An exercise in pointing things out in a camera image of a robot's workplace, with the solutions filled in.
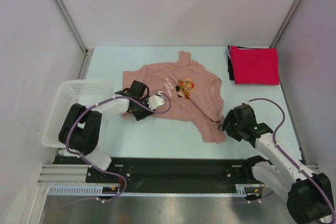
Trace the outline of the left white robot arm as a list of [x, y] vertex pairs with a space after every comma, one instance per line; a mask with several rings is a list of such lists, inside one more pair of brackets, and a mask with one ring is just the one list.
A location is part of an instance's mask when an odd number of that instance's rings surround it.
[[131, 113], [137, 121], [153, 113], [149, 111], [149, 87], [133, 81], [129, 88], [115, 93], [116, 96], [88, 108], [75, 103], [71, 106], [58, 135], [59, 142], [69, 153], [83, 157], [90, 165], [98, 167], [98, 176], [105, 182], [115, 178], [116, 169], [112, 158], [99, 147], [102, 123], [117, 114]]

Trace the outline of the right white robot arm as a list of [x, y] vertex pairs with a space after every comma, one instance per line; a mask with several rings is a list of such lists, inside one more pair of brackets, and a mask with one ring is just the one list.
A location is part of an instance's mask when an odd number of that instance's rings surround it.
[[276, 139], [276, 132], [266, 123], [257, 123], [253, 108], [242, 104], [231, 109], [219, 129], [237, 141], [246, 141], [267, 157], [242, 169], [243, 179], [268, 186], [285, 203], [296, 223], [322, 223], [331, 217], [335, 223], [333, 193], [329, 178], [315, 173], [294, 159]]

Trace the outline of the pink printed t shirt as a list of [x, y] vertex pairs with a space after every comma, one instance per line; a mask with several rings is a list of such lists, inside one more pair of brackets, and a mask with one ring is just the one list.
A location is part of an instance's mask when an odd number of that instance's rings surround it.
[[124, 71], [122, 87], [129, 88], [133, 81], [149, 87], [150, 95], [159, 91], [170, 101], [158, 110], [157, 118], [192, 122], [205, 143], [226, 140], [218, 126], [224, 119], [222, 81], [215, 74], [191, 58], [189, 52], [180, 51], [177, 62], [153, 63], [136, 71]]

